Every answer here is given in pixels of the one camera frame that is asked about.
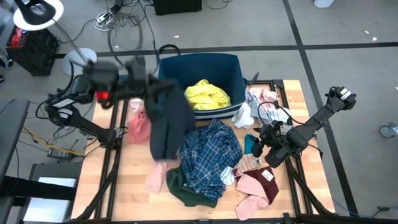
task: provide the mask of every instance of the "plaid shirt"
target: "plaid shirt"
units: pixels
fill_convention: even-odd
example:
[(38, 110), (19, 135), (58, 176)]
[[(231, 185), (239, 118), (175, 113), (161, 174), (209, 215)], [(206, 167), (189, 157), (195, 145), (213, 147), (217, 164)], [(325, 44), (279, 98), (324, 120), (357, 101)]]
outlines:
[(212, 200), (225, 191), (221, 172), (227, 166), (234, 167), (241, 158), (242, 148), (232, 128), (214, 118), (208, 126), (187, 133), (181, 147), (188, 186)]

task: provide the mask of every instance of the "concrete floor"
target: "concrete floor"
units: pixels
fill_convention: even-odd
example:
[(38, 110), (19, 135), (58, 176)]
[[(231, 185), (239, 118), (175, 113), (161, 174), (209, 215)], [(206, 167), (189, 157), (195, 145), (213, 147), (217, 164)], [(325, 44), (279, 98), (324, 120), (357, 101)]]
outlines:
[[(208, 2), (214, 6), (222, 5), (221, 1)], [(106, 9), (104, 0), (63, 0), (63, 3), (65, 12), (59, 23), (71, 37), (77, 35), (87, 20)], [(337, 0), (328, 9), (317, 9), (313, 0), (289, 0), (289, 3), (304, 45), (374, 43), (373, 37), (377, 38), (377, 43), (398, 42), (397, 1)], [(200, 12), (168, 16), (156, 16), (153, 8), (149, 7), (147, 14), (158, 47), (164, 44), (176, 44), (181, 49), (296, 44), (281, 0), (233, 0), (222, 10), (211, 10), (203, 3)], [(152, 36), (146, 21), (142, 27), (144, 49), (151, 50)], [(54, 27), (50, 30), (60, 36)], [(137, 46), (137, 38), (136, 27), (120, 27), (115, 45), (133, 49)], [(106, 33), (95, 30), (92, 24), (75, 43), (96, 52), (109, 52)], [(60, 53), (65, 54), (71, 49), (63, 44)], [(259, 78), (263, 80), (300, 80), (310, 114), (317, 111), (298, 50), (228, 53), (239, 57), (245, 77), (252, 77), (260, 71)], [(358, 95), (353, 110), (338, 113), (330, 120), (358, 212), (372, 215), (378, 205), (398, 206), (398, 138), (384, 139), (378, 133), (380, 125), (398, 122), (398, 48), (307, 50), (306, 53), (321, 95), (336, 85), (343, 85)], [(101, 59), (113, 60), (111, 57)], [(148, 55), (146, 59), (148, 68), (154, 68), (155, 57)], [(68, 76), (60, 69), (60, 62), (55, 62), (49, 77), (32, 77), (18, 65), (9, 71), (0, 70), (6, 77), (6, 82), (0, 84), (1, 98), (44, 100), (48, 92), (54, 92), (68, 81)], [(86, 111), (88, 107), (84, 105), (81, 110)], [(34, 109), (35, 105), (32, 105), (28, 116), (33, 116)], [(37, 119), (27, 119), (25, 126), (46, 139), (56, 130), (52, 123)], [(74, 150), (82, 152), (85, 141), (77, 131), (60, 139), (58, 145), (70, 147), (77, 138), (81, 140)], [(25, 134), (21, 134), (20, 139), (32, 143)], [(318, 132), (318, 145), (325, 154), (323, 163), (331, 194), (346, 206), (324, 131)], [(57, 162), (32, 147), (18, 144), (18, 149), (22, 178), (28, 178), (32, 164)], [(7, 174), (16, 175), (15, 155)], [(348, 214), (337, 204), (335, 207), (338, 213)], [(9, 223), (15, 222), (15, 214), (16, 209), (13, 209)], [(398, 210), (382, 212), (377, 217), (398, 218)]]

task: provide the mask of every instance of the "yellow cloth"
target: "yellow cloth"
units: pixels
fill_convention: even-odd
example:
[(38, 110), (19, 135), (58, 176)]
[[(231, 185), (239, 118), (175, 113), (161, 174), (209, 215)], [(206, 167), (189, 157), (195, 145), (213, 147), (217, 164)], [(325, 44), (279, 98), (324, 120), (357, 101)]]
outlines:
[(185, 96), (194, 110), (213, 110), (231, 106), (231, 100), (224, 90), (200, 80), (185, 90)]

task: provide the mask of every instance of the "wooden table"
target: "wooden table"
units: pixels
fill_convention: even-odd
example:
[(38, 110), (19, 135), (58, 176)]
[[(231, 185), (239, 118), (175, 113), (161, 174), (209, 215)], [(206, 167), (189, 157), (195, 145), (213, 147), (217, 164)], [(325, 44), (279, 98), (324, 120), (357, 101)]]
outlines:
[[(256, 85), (256, 87), (257, 86), (263, 88), (270, 87), (269, 85)], [(284, 86), (292, 116), (300, 122), (305, 122), (309, 117), (300, 82), (298, 80), (284, 80)], [(109, 126), (110, 117), (111, 110), (103, 110), (100, 105), (96, 105), (93, 122), (102, 127), (107, 127)], [(235, 128), (230, 121), (223, 121), (227, 125), (233, 127), (236, 137), (239, 139), (243, 149), (244, 136), (246, 134), (251, 133), (256, 136), (258, 135), (252, 129), (238, 129)], [(203, 126), (207, 123), (208, 122), (198, 122), (197, 125)], [(310, 144), (317, 145), (315, 140), (311, 140)], [(94, 147), (96, 147), (96, 144), (89, 147), (86, 152), (90, 152)], [(264, 153), (261, 156), (263, 167), (267, 166), (264, 160), (264, 156), (267, 152), (268, 150), (264, 148)], [(84, 211), (98, 190), (103, 160), (104, 149), (96, 150), (85, 159), (81, 170), (72, 217), (77, 217)], [(126, 138), (124, 138), (112, 221), (237, 218), (235, 207), (246, 198), (247, 195), (235, 190), (236, 183), (227, 186), (223, 196), (218, 200), (216, 208), (202, 205), (184, 207), (180, 200), (170, 194), (165, 181), (159, 194), (152, 194), (144, 188), (144, 183), (148, 173), (153, 168), (153, 163), (154, 161), (149, 152), (148, 142), (141, 145), (129, 144)], [(312, 147), (308, 147), (302, 153), (302, 163), (308, 187), (325, 208), (334, 212), (333, 202), (318, 151)], [(177, 167), (178, 165), (179, 162), (174, 162), (174, 164), (172, 164), (173, 167)], [(273, 171), (279, 193), (272, 205), (257, 211), (253, 218), (282, 217), (282, 214), (286, 212), (288, 212), (291, 217), (295, 216), (285, 164), (283, 163), (278, 168), (273, 169)], [(302, 212), (305, 213), (301, 189), (297, 184), (296, 186), (300, 208)], [(108, 193), (104, 196), (103, 205), (105, 206), (103, 207), (104, 209), (102, 209), (102, 217), (106, 214), (107, 202)]]

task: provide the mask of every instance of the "laundry basket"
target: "laundry basket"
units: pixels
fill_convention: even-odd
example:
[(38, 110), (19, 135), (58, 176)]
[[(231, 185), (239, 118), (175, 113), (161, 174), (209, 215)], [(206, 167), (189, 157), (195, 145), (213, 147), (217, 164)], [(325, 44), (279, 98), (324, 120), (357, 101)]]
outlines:
[(229, 107), (193, 110), (196, 120), (232, 118), (245, 101), (242, 70), (236, 55), (188, 54), (165, 58), (160, 61), (159, 79), (174, 79), (184, 90), (207, 79), (231, 98)]

